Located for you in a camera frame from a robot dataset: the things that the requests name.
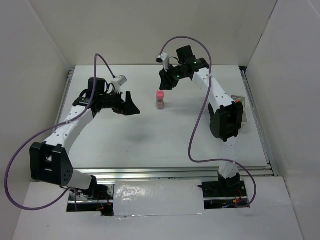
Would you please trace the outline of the pink capped clear bottle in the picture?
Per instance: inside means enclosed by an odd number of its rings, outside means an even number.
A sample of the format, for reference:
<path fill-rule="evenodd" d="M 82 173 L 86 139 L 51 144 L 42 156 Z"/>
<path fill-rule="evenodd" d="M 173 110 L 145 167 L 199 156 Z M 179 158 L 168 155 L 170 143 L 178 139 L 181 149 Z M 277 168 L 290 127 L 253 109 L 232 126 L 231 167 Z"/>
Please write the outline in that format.
<path fill-rule="evenodd" d="M 156 91 L 155 97 L 156 97 L 156 108 L 161 110 L 164 108 L 164 92 L 162 90 Z"/>

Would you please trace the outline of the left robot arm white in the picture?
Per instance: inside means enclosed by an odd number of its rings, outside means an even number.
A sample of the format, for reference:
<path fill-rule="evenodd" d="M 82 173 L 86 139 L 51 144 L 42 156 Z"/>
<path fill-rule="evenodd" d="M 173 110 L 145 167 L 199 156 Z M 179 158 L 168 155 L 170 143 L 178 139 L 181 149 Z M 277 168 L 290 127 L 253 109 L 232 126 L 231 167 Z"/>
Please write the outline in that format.
<path fill-rule="evenodd" d="M 73 102 L 64 124 L 43 142 L 34 142 L 30 146 L 30 173 L 33 180 L 76 188 L 88 200 L 97 197 L 99 187 L 96 177 L 75 170 L 69 152 L 84 128 L 102 109 L 111 109 L 124 116 L 140 113 L 129 91 L 125 92 L 125 99 L 122 99 L 121 87 L 126 82 L 125 76 L 116 77 L 111 81 L 112 91 L 108 93 L 109 86 L 105 79 L 91 77 L 88 80 L 87 89 Z"/>

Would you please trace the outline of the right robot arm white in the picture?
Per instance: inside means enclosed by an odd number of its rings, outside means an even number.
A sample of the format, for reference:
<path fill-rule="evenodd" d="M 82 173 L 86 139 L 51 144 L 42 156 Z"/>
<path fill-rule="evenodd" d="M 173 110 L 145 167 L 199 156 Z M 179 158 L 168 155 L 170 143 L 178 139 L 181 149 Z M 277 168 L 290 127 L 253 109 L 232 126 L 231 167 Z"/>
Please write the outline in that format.
<path fill-rule="evenodd" d="M 240 174 L 235 160 L 236 138 L 242 127 L 244 106 L 241 101 L 232 99 L 210 73 L 210 65 L 204 58 L 196 58 L 191 46 L 187 45 L 177 51 L 178 65 L 170 64 L 167 53 L 156 58 L 163 65 L 159 72 L 161 79 L 159 89 L 172 90 L 179 81 L 189 78 L 208 96 L 211 134 L 222 141 L 222 161 L 218 169 L 218 190 L 223 196 L 230 196 L 240 182 Z"/>

